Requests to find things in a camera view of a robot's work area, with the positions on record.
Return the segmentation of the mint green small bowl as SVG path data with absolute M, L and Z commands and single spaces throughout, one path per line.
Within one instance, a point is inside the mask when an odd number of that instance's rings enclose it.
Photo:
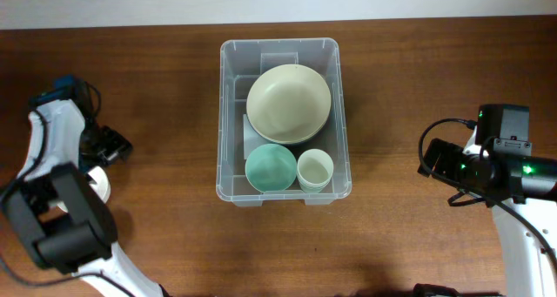
M 259 192 L 284 191 L 296 179 L 297 160 L 282 145 L 266 144 L 253 150 L 245 162 L 245 176 Z

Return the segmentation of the dark blue bowl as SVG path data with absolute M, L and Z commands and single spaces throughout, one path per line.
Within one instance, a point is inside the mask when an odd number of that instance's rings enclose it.
M 279 145 L 301 145 L 314 140 L 321 132 L 325 130 L 327 123 L 319 127 L 310 127 L 309 125 L 296 125 L 292 129 L 272 128 L 262 132 L 255 129 L 257 134 L 274 144 Z

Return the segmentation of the cream bowl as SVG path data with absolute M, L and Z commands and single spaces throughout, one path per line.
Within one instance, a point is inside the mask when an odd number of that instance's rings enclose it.
M 319 127 L 332 109 L 332 94 L 324 78 L 301 64 L 282 64 L 263 73 L 246 99 L 246 115 L 253 129 Z

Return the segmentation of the white small bowl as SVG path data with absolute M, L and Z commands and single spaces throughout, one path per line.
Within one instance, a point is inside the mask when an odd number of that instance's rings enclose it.
M 94 166 L 86 172 L 78 170 L 78 173 L 84 175 L 90 188 L 106 204 L 111 196 L 111 183 L 106 171 L 100 166 Z

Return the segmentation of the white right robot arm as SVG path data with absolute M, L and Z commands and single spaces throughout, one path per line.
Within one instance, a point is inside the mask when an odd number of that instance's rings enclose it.
M 418 149 L 419 172 L 483 202 L 500 238 L 510 296 L 556 294 L 556 162 L 536 158 L 523 132 L 474 130 L 466 147 L 435 138 Z

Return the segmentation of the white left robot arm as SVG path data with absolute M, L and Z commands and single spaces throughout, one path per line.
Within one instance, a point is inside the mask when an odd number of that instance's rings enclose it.
M 6 262 L 1 267 L 27 287 L 81 280 L 103 296 L 165 296 L 118 242 L 105 202 L 111 184 L 104 169 L 127 159 L 132 146 L 98 125 L 100 107 L 88 95 L 47 93 L 30 101 L 27 157 L 1 194 L 1 211 L 35 265 L 61 276 L 27 280 Z

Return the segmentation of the mint green cup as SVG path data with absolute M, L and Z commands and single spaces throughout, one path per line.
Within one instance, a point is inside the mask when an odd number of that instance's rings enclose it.
M 301 186 L 301 190 L 304 193 L 314 194 L 314 193 L 329 193 L 330 189 L 328 186 L 323 187 L 310 187 L 310 186 Z

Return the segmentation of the cream cup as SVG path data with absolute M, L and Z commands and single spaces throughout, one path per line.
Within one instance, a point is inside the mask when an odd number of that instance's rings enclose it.
M 320 149 L 310 149 L 303 152 L 298 159 L 297 179 L 301 186 L 326 186 L 334 171 L 331 156 Z

